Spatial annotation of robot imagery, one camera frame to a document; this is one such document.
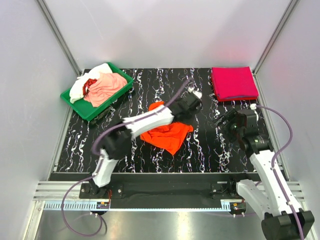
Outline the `orange t-shirt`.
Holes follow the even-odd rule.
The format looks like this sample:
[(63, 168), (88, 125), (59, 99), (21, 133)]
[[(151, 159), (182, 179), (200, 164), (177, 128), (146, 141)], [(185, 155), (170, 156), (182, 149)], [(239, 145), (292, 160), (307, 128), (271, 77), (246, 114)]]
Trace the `orange t-shirt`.
[(144, 132), (140, 135), (140, 139), (174, 156), (181, 148), (187, 134), (193, 130), (191, 125), (174, 122)]

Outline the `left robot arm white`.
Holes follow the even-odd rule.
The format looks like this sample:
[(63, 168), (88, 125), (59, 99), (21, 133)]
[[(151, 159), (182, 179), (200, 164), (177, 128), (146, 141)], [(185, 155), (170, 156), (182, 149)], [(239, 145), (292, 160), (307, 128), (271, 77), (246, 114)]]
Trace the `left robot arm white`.
[(184, 123), (196, 114), (201, 103), (202, 93), (189, 89), (185, 96), (175, 96), (146, 113), (121, 118), (116, 125), (101, 133), (92, 145), (92, 153), (99, 159), (89, 180), (90, 192), (97, 198), (108, 193), (114, 168), (131, 150), (132, 140), (159, 127)]

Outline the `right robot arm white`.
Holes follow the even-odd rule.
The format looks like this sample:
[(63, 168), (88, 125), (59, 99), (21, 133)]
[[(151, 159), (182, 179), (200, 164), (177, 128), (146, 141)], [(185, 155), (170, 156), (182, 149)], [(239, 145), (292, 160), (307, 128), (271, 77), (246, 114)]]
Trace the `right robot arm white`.
[(304, 240), (315, 222), (314, 215), (303, 210), (289, 188), (277, 161), (279, 153), (268, 136), (259, 132), (256, 108), (231, 109), (215, 123), (230, 141), (238, 142), (264, 186), (261, 192), (250, 179), (236, 180), (227, 185), (228, 195), (241, 197), (252, 207), (267, 240)]

